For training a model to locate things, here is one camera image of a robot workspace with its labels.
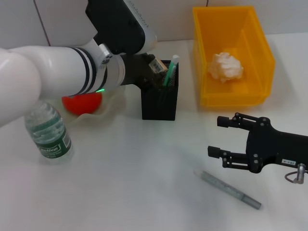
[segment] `green pen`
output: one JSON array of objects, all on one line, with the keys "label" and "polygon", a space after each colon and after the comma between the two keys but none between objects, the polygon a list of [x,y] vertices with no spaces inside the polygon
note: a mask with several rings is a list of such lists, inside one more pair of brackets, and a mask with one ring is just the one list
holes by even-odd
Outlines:
[{"label": "green pen", "polygon": [[171,75],[171,73],[172,73],[173,67],[176,67],[178,65],[179,59],[180,59],[180,57],[178,55],[173,56],[172,61],[171,61],[170,66],[169,66],[169,69],[167,71],[166,77],[165,77],[165,81],[163,83],[164,87],[167,86],[167,84],[170,82],[171,78],[173,77]]}]

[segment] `black pen holder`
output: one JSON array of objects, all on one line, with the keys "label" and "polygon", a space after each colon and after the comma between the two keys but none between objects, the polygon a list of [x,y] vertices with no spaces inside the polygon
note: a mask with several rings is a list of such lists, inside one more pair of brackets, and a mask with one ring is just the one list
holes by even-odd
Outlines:
[{"label": "black pen holder", "polygon": [[[167,68],[171,61],[162,61]],[[141,89],[141,105],[143,120],[174,121],[179,89],[179,65],[169,86],[153,86]]]}]

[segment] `label sticker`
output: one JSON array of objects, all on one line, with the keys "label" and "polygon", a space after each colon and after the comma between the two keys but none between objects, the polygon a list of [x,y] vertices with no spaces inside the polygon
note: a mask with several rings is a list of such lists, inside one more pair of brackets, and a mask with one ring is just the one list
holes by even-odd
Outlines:
[{"label": "label sticker", "polygon": [[282,159],[281,163],[285,165],[296,165],[296,161]]}]

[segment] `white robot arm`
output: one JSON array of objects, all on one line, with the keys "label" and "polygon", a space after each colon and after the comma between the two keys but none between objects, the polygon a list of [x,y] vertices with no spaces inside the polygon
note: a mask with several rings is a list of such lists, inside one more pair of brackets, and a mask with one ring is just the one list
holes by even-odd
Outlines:
[{"label": "white robot arm", "polygon": [[[97,28],[98,34],[84,46],[26,46],[0,50],[0,92],[2,96],[0,126],[24,115],[40,98],[54,99],[92,93],[102,89],[112,90],[122,84],[133,83],[128,79],[140,75],[140,71],[135,69],[138,66],[140,69],[144,68],[142,67],[144,63],[138,58],[140,55],[133,55],[133,53],[144,53],[152,49],[156,44],[156,35],[148,25],[145,26],[144,20],[136,18],[135,12],[127,8],[127,2],[124,1],[123,3],[126,3],[123,4],[123,10],[127,11],[128,16],[125,17],[128,18],[122,18],[122,21],[132,22],[133,20],[139,23],[139,30],[144,33],[139,33],[137,30],[136,35],[141,34],[143,38],[140,41],[143,44],[128,46],[126,37],[117,39],[115,42],[110,37],[119,36],[119,31],[116,29],[113,33],[113,27],[108,31],[111,34],[106,39],[106,36],[102,36],[100,22],[95,21],[95,16],[100,12],[89,9],[91,5],[97,9],[95,3],[100,2],[108,4],[109,1],[89,1],[87,15]],[[125,33],[129,33],[131,38],[135,36],[130,30],[126,30]],[[130,52],[130,55],[121,56],[120,52],[126,50],[126,53]]]}]

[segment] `water bottle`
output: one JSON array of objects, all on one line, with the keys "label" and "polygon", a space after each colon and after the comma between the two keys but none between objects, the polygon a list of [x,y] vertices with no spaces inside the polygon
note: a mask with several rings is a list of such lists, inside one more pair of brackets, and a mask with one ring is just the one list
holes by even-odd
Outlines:
[{"label": "water bottle", "polygon": [[71,158],[73,146],[59,112],[49,103],[39,101],[25,116],[25,126],[40,153],[49,162]]}]

